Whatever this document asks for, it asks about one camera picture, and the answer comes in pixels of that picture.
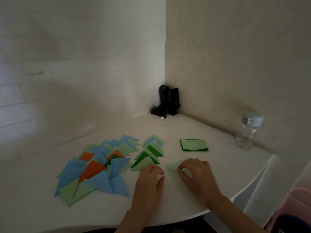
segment clear water bottle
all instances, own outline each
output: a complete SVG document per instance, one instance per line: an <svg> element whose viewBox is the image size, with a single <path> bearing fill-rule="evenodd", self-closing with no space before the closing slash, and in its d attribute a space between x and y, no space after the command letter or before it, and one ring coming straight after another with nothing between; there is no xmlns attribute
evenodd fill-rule
<svg viewBox="0 0 311 233"><path fill-rule="evenodd" d="M242 119L243 125L234 136L235 144L243 149L251 149L255 132L262 125L262 121L262 114L254 111L245 112Z"/></svg>

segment white table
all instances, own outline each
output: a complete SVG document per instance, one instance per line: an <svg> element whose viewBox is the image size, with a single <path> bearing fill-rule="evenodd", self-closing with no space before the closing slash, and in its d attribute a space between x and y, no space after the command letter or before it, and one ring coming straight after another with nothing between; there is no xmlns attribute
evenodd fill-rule
<svg viewBox="0 0 311 233"><path fill-rule="evenodd" d="M0 164L0 232L85 232L117 226L131 206L138 172L127 170L122 174L130 198L95 190L68 208L59 197L53 198L53 194L56 176L67 160L79 156L87 144L119 139L123 134L140 142L156 134L166 142L165 155L159 158L160 167L166 172L164 193L150 226L179 222L208 212L166 164L186 157L208 160L220 190L233 200L272 155L258 147L240 149L231 135L181 114L164 120L145 114L47 151ZM203 139L210 151L183 152L181 138Z"/></svg>

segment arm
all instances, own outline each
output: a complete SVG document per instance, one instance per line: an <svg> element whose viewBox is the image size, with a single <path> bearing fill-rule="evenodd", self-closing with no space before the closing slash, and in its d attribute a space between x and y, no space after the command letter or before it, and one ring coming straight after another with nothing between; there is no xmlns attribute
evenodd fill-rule
<svg viewBox="0 0 311 233"><path fill-rule="evenodd" d="M155 165L143 167L139 173L130 210L125 214L115 233L140 233L150 221L161 201L165 177Z"/></svg>
<svg viewBox="0 0 311 233"><path fill-rule="evenodd" d="M189 169L192 178L184 173L183 168ZM207 161L188 159L180 164L177 171L185 185L232 233L266 232L221 194Z"/></svg>

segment pink chair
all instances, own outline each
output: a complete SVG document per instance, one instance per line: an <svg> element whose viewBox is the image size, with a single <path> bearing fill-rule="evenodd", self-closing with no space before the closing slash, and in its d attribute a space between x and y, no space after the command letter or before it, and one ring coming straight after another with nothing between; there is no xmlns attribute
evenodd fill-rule
<svg viewBox="0 0 311 233"><path fill-rule="evenodd" d="M282 214L294 215L311 225L311 190L296 186L286 201L277 209L266 231L271 232L277 218Z"/></svg>

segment orange paper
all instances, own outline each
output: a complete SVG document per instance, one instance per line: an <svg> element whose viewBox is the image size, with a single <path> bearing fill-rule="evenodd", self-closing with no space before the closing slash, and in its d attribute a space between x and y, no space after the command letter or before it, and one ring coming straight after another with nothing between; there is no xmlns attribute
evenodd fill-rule
<svg viewBox="0 0 311 233"><path fill-rule="evenodd" d="M92 176L95 176L96 174L106 169L107 168L104 165L101 165L100 163L92 160L81 174L79 182L84 181L84 179L90 179Z"/></svg>
<svg viewBox="0 0 311 233"><path fill-rule="evenodd" d="M80 159L88 162L88 161L91 160L91 158L93 158L93 156L94 156L94 154L91 154L91 153L88 153L88 152L84 152L81 155Z"/></svg>
<svg viewBox="0 0 311 233"><path fill-rule="evenodd" d="M123 155L120 153L120 151L116 150L115 152L113 152L111 155L107 157L107 161L110 160L114 154L118 155L120 158L124 158Z"/></svg>

